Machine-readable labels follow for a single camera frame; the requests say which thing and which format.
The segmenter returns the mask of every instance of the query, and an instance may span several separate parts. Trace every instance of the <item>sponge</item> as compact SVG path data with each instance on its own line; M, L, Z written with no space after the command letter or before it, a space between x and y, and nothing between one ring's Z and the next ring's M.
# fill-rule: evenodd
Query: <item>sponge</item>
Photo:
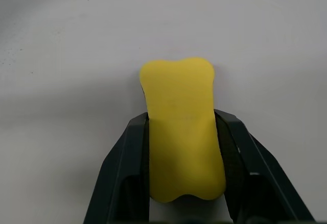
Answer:
M150 129L150 195L221 196L226 187L214 114L215 71L205 59L155 60L140 71Z

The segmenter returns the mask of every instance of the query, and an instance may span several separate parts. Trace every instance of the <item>yellow sponge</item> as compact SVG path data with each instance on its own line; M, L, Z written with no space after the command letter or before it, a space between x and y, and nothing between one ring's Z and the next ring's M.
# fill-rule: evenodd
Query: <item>yellow sponge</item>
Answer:
M226 181L214 114L213 66L202 58L155 60L140 71L150 129L150 195L214 199Z

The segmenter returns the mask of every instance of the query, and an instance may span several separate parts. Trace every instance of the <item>white surface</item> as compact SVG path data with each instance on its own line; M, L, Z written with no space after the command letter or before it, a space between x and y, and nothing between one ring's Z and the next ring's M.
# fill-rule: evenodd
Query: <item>white surface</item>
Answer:
M0 222L81 223L105 155L146 110L139 68L188 56L215 65L216 107L326 220L326 5L0 0Z

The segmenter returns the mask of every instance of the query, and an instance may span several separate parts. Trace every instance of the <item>white background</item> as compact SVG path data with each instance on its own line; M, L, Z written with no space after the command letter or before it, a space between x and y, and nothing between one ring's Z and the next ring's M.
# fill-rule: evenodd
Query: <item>white background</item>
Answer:
M0 0L0 222L82 223L138 70L189 56L326 220L327 0Z

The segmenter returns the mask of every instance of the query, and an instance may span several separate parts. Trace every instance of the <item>yellow foam block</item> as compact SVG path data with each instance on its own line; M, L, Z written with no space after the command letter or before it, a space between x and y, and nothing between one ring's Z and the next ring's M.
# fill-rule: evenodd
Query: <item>yellow foam block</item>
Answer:
M225 175L214 114L212 65L202 58L145 64L140 81L150 129L150 195L214 199Z

